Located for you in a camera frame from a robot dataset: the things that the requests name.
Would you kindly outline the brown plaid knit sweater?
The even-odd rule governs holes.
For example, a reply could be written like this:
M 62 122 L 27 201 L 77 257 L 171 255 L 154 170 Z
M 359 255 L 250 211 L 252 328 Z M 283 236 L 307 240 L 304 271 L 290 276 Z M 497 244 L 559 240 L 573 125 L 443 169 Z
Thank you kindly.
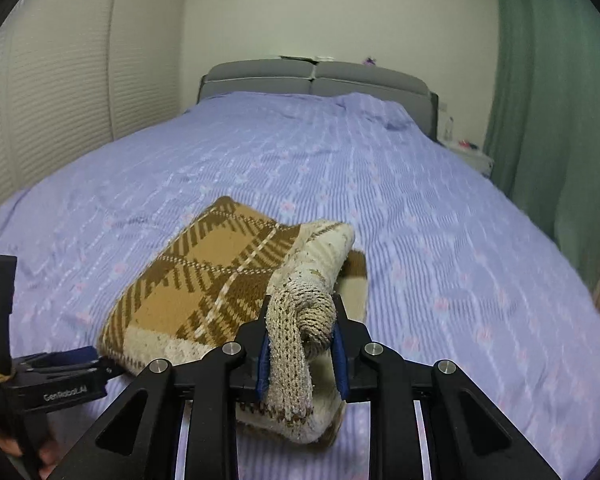
M 365 316 L 365 255 L 349 223 L 286 226 L 228 196 L 218 198 L 119 296 L 98 348 L 130 373 L 163 358 L 201 359 L 262 318 L 270 374 L 260 400 L 239 402 L 246 426 L 297 443 L 329 446 L 344 403 L 328 355 L 339 294 Z

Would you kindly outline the purple floral striped bedsheet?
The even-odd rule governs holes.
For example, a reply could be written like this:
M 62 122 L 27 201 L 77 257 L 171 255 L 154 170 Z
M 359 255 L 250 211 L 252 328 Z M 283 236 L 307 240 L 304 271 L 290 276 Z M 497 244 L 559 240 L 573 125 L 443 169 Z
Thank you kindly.
M 554 243 L 489 180 L 362 94 L 215 96 L 6 200 L 12 353 L 89 346 L 169 240 L 221 196 L 285 224 L 352 224 L 366 325 L 454 361 L 564 479 L 600 458 L 600 316 Z

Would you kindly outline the white louvered wardrobe doors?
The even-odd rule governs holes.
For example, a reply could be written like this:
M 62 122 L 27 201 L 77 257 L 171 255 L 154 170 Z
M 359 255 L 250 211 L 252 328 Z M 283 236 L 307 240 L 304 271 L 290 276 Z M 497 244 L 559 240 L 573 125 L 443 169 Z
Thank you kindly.
M 0 28 L 0 206 L 180 107 L 185 0 L 19 0 Z

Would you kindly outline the white nightstand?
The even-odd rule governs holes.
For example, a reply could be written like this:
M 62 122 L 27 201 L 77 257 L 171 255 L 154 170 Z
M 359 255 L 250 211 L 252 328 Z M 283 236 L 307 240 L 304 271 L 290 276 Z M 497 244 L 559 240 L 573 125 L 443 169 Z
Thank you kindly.
M 483 177 L 491 177 L 494 161 L 484 154 L 477 145 L 457 140 L 442 140 L 441 144 L 461 160 L 464 160 L 472 169 L 482 174 Z

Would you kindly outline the clear plastic bottle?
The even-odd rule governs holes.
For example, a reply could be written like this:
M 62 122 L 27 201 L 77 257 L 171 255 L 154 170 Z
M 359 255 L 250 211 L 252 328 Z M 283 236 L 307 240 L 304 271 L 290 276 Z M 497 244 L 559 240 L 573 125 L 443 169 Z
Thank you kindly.
M 445 141 L 451 141 L 453 139 L 453 128 L 454 128 L 454 118 L 449 116 L 446 118 L 443 139 Z

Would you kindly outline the green curtain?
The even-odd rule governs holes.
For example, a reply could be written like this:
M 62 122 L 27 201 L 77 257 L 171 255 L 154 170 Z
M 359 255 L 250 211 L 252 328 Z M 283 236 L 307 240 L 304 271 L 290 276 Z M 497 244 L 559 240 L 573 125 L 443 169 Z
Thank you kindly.
M 493 183 L 600 280 L 600 14 L 591 0 L 498 0 L 500 52 L 484 149 Z

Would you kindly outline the grey upholstered headboard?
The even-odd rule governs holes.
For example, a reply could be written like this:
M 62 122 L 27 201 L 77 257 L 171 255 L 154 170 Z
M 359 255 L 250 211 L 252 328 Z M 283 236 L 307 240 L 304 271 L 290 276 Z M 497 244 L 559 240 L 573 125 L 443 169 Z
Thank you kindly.
M 344 96 L 363 93 L 401 104 L 429 139 L 438 138 L 439 97 L 419 78 L 373 65 L 308 58 L 260 58 L 215 65 L 202 76 L 197 99 L 247 91 Z

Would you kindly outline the papers on headboard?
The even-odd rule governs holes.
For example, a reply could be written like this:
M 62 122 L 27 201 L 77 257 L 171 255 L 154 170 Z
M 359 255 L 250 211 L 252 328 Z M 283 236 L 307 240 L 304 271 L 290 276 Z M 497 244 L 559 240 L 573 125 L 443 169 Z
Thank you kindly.
M 312 63 L 314 65 L 318 64 L 318 63 L 328 63 L 328 62 L 336 61 L 335 58 L 333 58 L 332 56 L 321 56 L 321 55 L 315 55 L 315 56 L 279 55 L 279 58 L 282 58 L 283 60 L 307 62 L 307 63 Z

